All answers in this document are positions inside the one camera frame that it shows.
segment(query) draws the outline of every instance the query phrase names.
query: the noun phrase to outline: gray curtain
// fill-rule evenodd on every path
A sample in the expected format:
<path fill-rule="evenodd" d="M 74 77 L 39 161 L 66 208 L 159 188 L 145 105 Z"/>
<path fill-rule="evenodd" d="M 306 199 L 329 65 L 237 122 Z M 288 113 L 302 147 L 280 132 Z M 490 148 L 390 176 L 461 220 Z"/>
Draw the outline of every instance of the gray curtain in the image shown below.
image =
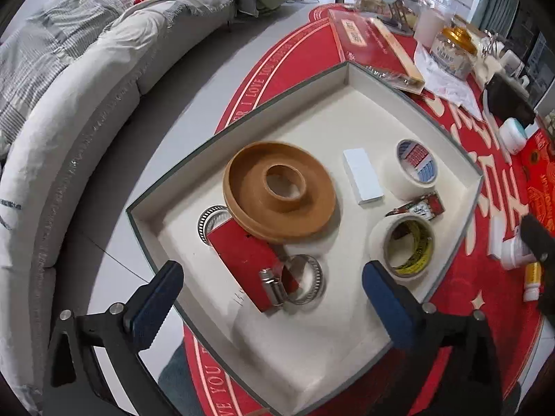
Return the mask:
<path fill-rule="evenodd" d="M 503 37 L 509 35 L 514 17 L 518 9 L 518 0 L 486 0 L 484 17 L 480 21 L 479 28 Z"/>

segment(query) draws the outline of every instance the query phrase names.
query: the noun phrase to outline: gold lid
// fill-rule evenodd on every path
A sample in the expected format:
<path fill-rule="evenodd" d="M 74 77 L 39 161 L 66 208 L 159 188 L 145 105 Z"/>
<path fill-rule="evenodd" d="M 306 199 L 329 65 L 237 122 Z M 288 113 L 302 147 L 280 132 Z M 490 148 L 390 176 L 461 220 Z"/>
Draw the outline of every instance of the gold lid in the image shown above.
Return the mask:
<path fill-rule="evenodd" d="M 468 51 L 471 55 L 476 55 L 476 47 L 472 43 L 472 39 L 468 31 L 460 26 L 454 28 L 443 28 L 441 31 L 449 40 L 453 41 L 462 49 Z"/>

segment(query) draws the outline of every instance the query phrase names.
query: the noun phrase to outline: yellow bottle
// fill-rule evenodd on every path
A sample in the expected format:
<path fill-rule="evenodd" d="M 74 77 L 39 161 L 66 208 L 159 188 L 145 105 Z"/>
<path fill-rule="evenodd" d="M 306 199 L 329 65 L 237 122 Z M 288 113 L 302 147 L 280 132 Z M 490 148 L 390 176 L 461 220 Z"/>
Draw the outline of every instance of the yellow bottle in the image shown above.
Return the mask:
<path fill-rule="evenodd" d="M 539 285 L 542 284 L 542 266 L 539 262 L 526 265 L 524 273 L 524 301 L 539 299 Z"/>

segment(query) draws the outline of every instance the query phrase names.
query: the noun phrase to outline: floor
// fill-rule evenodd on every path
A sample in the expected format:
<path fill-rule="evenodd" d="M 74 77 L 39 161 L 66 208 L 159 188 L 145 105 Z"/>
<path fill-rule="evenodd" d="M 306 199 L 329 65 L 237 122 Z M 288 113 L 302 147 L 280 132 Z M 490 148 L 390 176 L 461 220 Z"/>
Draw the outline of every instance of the floor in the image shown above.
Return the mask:
<path fill-rule="evenodd" d="M 306 23 L 315 5 L 332 1 L 288 3 L 267 17 L 234 23 L 231 32 L 216 31 L 143 97 L 96 168 L 73 217 L 57 264 L 54 314 L 65 308 L 76 314 L 103 312 L 152 278 L 125 209 L 212 136 L 235 90 L 263 54 Z M 172 309 L 152 347 L 141 353 L 155 379 L 182 336 L 181 319 Z M 552 329 L 543 330 L 521 379 L 524 389 L 553 350 L 554 336 Z M 136 414 L 103 349 L 97 354 L 116 401 Z"/>

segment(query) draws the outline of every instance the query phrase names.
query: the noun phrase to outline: glass jar with gold lid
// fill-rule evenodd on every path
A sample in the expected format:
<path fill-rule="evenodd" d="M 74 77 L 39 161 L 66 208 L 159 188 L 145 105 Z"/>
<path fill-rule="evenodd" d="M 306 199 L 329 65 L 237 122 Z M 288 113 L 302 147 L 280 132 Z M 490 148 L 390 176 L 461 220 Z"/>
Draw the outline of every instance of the glass jar with gold lid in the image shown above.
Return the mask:
<path fill-rule="evenodd" d="M 465 80 L 472 70 L 476 47 L 466 29 L 446 27 L 436 36 L 430 54 L 446 72 Z"/>

